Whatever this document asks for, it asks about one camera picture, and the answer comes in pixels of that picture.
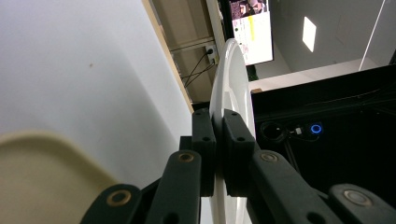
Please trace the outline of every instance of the blue ring light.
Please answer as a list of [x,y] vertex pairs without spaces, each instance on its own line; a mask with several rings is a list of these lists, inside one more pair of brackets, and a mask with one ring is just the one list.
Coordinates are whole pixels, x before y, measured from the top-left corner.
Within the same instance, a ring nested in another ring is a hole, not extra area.
[[312,133],[321,133],[321,131],[322,131],[322,128],[321,128],[320,125],[314,124],[314,125],[311,126],[311,132]]

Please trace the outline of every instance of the beige object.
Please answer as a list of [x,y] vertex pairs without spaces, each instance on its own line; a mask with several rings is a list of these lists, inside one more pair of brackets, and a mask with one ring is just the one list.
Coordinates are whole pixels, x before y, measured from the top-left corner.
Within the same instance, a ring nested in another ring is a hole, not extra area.
[[79,223],[116,183],[58,135],[0,135],[0,223]]

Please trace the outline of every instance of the television screen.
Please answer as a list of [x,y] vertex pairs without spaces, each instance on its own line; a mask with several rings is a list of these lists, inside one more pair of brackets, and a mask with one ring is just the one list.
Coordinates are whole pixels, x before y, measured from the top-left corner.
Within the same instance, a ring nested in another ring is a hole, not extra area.
[[229,0],[233,35],[244,55],[245,65],[274,59],[268,1]]

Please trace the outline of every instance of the electrical socket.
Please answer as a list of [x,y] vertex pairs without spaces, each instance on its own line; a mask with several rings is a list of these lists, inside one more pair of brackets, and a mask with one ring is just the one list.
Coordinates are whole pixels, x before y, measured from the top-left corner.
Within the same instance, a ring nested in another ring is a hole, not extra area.
[[218,49],[216,48],[216,45],[211,45],[211,46],[205,46],[206,51],[213,49],[213,53],[207,55],[207,59],[209,60],[210,63],[219,63],[219,54],[218,54]]

